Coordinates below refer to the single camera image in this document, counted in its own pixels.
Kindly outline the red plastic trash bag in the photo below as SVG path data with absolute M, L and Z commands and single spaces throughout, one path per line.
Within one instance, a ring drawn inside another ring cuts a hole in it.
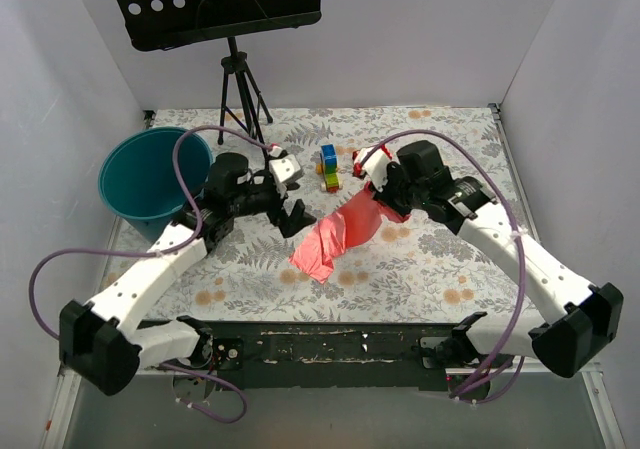
M 384 218 L 393 223 L 409 219 L 376 201 L 373 185 L 367 183 L 345 204 L 313 225 L 289 262 L 315 281 L 325 283 L 334 272 L 334 260 L 370 241 Z

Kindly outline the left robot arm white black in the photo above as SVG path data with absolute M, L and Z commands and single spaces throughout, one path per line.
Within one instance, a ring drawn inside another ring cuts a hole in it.
M 265 169 L 252 172 L 238 153 L 217 156 L 195 207 L 181 210 L 148 250 L 105 290 L 59 316 L 61 362 L 103 394 L 122 391 L 137 371 L 177 360 L 190 368 L 210 364 L 214 336 L 189 316 L 143 328 L 141 322 L 180 276 L 231 233 L 238 217 L 264 213 L 289 238 L 315 223 L 302 200 L 284 208 L 287 191 L 303 175 L 295 156 L 272 150 Z

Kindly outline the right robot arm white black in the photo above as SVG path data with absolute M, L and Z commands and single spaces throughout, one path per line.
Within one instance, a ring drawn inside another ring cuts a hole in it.
M 374 199 L 400 217 L 420 210 L 474 246 L 517 286 L 505 321 L 477 312 L 439 343 L 427 343 L 433 365 L 482 368 L 500 355 L 531 357 L 570 378 L 616 336 L 623 306 L 611 283 L 597 286 L 562 264 L 521 229 L 487 182 L 456 178 L 427 140 L 391 154 L 379 144 L 354 160 L 370 179 Z

